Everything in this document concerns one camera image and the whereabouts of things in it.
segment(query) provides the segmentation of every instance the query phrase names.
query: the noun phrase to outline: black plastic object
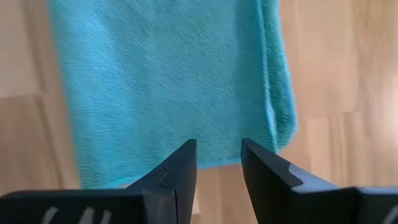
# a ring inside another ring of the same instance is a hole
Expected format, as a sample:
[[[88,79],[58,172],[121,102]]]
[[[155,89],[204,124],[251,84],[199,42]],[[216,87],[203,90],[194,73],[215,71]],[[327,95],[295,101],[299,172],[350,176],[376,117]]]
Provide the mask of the black plastic object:
[[[196,147],[196,140],[188,140],[126,189],[7,194],[0,198],[0,223],[188,224],[197,179]]]
[[[258,223],[398,223],[398,188],[339,188],[242,140],[246,186]]]

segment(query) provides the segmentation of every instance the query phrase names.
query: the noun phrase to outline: towel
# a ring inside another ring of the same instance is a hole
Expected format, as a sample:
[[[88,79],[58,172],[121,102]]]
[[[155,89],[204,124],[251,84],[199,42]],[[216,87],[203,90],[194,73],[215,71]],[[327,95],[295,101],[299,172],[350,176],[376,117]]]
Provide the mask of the towel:
[[[296,130],[276,0],[49,0],[84,188],[133,182],[187,139],[201,168]]]

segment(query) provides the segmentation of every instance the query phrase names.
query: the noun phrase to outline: microfiber towel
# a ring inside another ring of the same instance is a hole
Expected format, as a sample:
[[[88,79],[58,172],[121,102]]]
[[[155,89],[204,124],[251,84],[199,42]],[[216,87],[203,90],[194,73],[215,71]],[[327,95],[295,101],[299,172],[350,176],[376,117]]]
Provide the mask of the microfiber towel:
[[[84,188],[137,180],[187,139],[198,164],[296,130],[276,0],[49,0]]]

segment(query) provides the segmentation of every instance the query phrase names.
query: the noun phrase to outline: textured fabric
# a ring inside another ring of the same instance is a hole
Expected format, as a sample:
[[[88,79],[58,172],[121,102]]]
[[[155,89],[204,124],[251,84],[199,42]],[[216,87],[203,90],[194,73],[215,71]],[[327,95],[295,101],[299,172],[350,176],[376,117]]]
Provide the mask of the textured fabric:
[[[296,130],[276,0],[49,0],[83,186],[136,180],[187,139],[200,167]]]

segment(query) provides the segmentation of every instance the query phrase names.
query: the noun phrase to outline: wooden floor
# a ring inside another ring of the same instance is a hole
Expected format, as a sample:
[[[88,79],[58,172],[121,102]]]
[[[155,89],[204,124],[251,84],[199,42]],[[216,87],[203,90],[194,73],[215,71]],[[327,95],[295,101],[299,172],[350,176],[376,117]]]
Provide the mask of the wooden floor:
[[[0,3],[0,194],[78,187],[45,1],[15,2]],[[398,185],[398,1],[280,6],[300,123],[282,155],[341,186]],[[240,166],[200,171],[197,193],[193,223],[256,223]]]

